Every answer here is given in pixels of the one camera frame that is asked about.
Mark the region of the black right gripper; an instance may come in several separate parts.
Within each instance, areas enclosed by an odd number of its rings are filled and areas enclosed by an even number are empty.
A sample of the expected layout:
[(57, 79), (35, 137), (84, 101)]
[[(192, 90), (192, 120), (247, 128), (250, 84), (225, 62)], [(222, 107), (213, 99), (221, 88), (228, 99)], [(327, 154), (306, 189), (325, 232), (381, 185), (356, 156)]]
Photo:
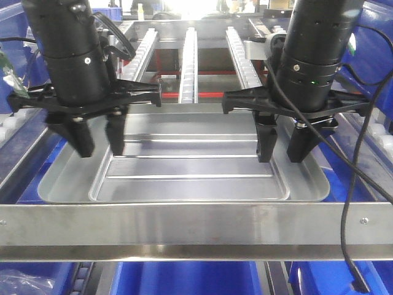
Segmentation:
[[(311, 123), (317, 124), (330, 120), (335, 114), (356, 112), (366, 115), (370, 102), (361, 94), (331, 90), (325, 106), (314, 112), (304, 112), (303, 116)], [(268, 163), (278, 138), (275, 116), (291, 117), (299, 120), (297, 113), (277, 104), (264, 86), (244, 90), (225, 92), (222, 99), (224, 114), (235, 109), (252, 111), (257, 134), (256, 154), (260, 163)], [(300, 163), (322, 140), (303, 122), (297, 122), (287, 148), (291, 162)]]

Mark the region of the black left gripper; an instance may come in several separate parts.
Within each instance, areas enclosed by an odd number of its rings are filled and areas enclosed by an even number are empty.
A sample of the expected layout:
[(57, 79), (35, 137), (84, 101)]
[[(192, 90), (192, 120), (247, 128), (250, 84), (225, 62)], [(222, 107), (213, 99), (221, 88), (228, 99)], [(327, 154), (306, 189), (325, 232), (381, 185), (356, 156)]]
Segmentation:
[(149, 101), (161, 105), (157, 84), (121, 79), (62, 79), (28, 90), (14, 90), (7, 102), (13, 112), (39, 108), (48, 112), (48, 128), (62, 136), (81, 157), (91, 157), (94, 143), (88, 119), (107, 115), (106, 136), (113, 155), (122, 155), (128, 106)]

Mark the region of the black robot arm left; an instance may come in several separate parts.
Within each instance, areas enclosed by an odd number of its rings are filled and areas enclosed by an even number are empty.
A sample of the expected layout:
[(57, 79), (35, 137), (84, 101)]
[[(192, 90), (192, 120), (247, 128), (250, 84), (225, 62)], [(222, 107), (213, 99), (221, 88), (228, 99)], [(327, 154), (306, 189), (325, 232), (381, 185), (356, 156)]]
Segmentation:
[(135, 57), (135, 49), (107, 16), (91, 10), (88, 1), (23, 1), (22, 7), (50, 82), (14, 88), (7, 99), (11, 110), (45, 109), (48, 128), (81, 157), (90, 157), (95, 148), (88, 121), (105, 116), (111, 151), (122, 155), (129, 105), (143, 101), (161, 105), (161, 87), (117, 78), (111, 60), (115, 49), (98, 34), (95, 20), (117, 36), (128, 59)]

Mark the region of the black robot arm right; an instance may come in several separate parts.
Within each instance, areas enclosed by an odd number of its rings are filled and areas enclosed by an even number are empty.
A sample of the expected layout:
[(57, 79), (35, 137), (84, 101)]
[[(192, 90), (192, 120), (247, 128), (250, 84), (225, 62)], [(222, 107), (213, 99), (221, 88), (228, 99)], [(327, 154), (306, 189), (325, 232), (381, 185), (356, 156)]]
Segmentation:
[(363, 5), (362, 1), (297, 1), (285, 39), (268, 43), (266, 85), (224, 93), (224, 113), (236, 108), (252, 112), (260, 162), (269, 162), (273, 155), (277, 116), (295, 121), (287, 155), (299, 163), (336, 131), (336, 114), (365, 114), (369, 102), (364, 96), (332, 89)]

